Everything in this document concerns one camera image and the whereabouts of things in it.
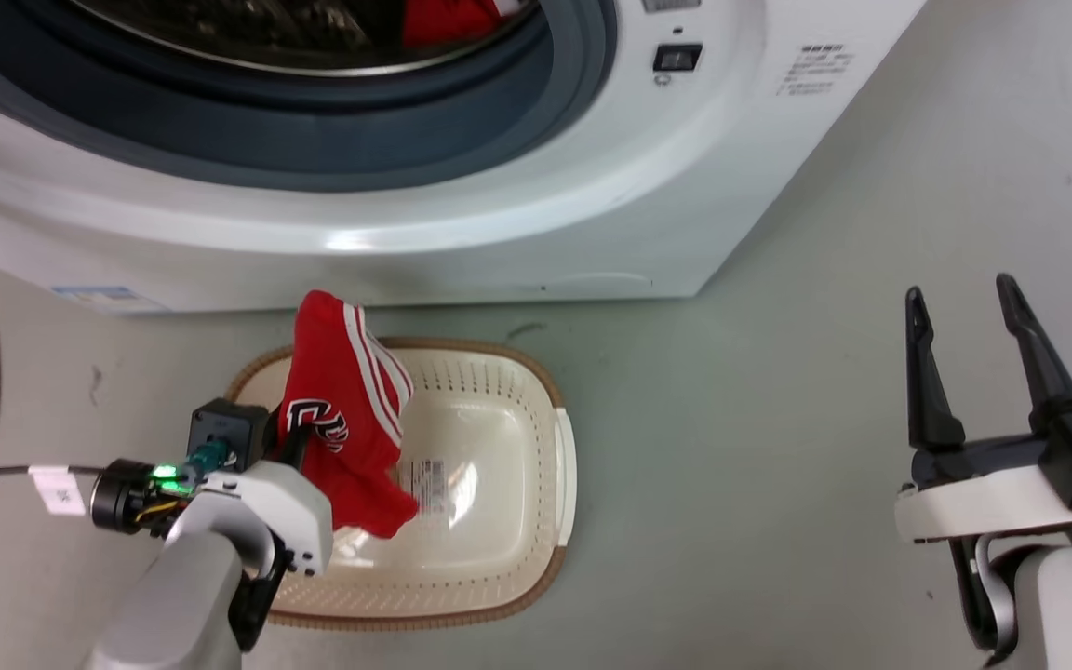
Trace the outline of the white front-load washing machine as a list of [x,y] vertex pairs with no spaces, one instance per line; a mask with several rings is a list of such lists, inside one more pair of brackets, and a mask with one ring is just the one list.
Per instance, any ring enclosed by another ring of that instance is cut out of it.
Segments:
[[0,271],[167,313],[697,294],[928,0],[0,0]]

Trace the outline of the blue white energy sticker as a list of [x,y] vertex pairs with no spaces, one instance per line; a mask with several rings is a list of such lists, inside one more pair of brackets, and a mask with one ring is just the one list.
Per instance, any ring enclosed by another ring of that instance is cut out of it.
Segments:
[[64,300],[104,314],[146,315],[169,311],[161,302],[150,300],[126,286],[51,286],[50,291]]

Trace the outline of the red sports shorts white stripes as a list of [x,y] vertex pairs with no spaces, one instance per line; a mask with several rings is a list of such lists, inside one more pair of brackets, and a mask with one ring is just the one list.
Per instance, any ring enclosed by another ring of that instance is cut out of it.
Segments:
[[394,482],[414,385],[371,334],[362,306],[311,291],[295,315],[277,432],[306,437],[301,473],[330,502],[330,526],[391,539],[420,505]]

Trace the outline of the cream plastic laundry basket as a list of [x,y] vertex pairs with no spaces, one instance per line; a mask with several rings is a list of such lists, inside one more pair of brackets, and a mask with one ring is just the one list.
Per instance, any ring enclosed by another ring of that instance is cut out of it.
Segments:
[[384,340],[416,386],[400,462],[446,462],[449,510],[394,538],[337,530],[328,571],[287,576],[269,621],[345,632],[489,623],[552,586],[577,513],[569,412],[539,361],[497,343]]

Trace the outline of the barcode sticker in basket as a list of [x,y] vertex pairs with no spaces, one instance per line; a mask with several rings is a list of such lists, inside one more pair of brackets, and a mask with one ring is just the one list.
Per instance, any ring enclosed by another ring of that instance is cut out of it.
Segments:
[[445,515],[449,510],[449,478],[446,462],[422,458],[396,467],[398,483],[416,501],[418,515]]

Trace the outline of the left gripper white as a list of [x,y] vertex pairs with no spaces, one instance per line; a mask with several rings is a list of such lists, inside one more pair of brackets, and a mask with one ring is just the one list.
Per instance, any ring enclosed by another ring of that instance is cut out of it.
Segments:
[[268,420],[269,462],[256,462],[242,474],[206,476],[167,532],[167,544],[215,534],[257,577],[272,575],[279,553],[291,554],[289,571],[327,572],[333,548],[330,501],[298,471],[311,423],[307,412],[276,410]]

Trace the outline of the red clothing in drum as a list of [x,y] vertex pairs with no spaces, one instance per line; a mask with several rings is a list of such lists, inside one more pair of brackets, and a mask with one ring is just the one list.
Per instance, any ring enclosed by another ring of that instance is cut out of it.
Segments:
[[401,43],[410,49],[488,38],[528,0],[405,0]]

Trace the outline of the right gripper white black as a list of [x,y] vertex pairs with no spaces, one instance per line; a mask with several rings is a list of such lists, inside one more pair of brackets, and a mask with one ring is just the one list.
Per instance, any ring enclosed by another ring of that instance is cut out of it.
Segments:
[[[996,288],[1004,327],[1017,340],[1024,364],[1030,428],[1046,436],[1055,417],[1072,414],[1072,376],[1016,279],[1000,273]],[[918,286],[905,293],[904,334],[907,442],[915,450],[910,488],[893,506],[899,537],[936,544],[1071,526],[1072,509],[1039,468],[1045,441],[1012,435],[964,446],[964,425],[949,407],[932,351],[934,327]]]

